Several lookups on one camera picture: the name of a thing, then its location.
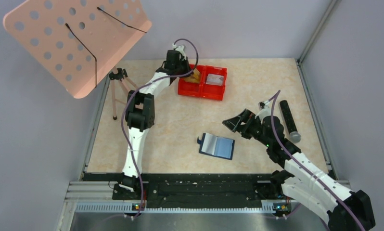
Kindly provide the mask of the navy blue card holder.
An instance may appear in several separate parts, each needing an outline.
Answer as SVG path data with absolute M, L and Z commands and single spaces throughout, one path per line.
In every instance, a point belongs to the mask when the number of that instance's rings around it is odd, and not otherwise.
M 235 140 L 219 137 L 210 133 L 203 133 L 197 137 L 199 144 L 199 153 L 211 157 L 232 160 L 235 146 Z

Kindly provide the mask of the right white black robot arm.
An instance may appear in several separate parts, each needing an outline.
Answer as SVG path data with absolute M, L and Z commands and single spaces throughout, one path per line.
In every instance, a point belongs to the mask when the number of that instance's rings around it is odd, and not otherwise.
M 369 231 L 376 225 L 370 197 L 343 186 L 316 167 L 284 135 L 278 117 L 260 118 L 248 109 L 222 122 L 245 139 L 267 147 L 269 158 L 283 168 L 271 177 L 270 192 L 288 196 L 316 214 L 331 231 Z

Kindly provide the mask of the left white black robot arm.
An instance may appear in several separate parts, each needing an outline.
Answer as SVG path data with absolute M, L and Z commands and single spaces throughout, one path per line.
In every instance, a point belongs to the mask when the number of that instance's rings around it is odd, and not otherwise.
M 123 179 L 119 183 L 124 193 L 131 199 L 140 197 L 142 193 L 142 155 L 145 140 L 155 120 L 155 98 L 177 77 L 187 77 L 192 73 L 184 46 L 180 45 L 167 51 L 166 60 L 153 77 L 137 90 L 128 94 L 124 109 L 124 119 L 128 132 L 125 165 L 122 169 Z

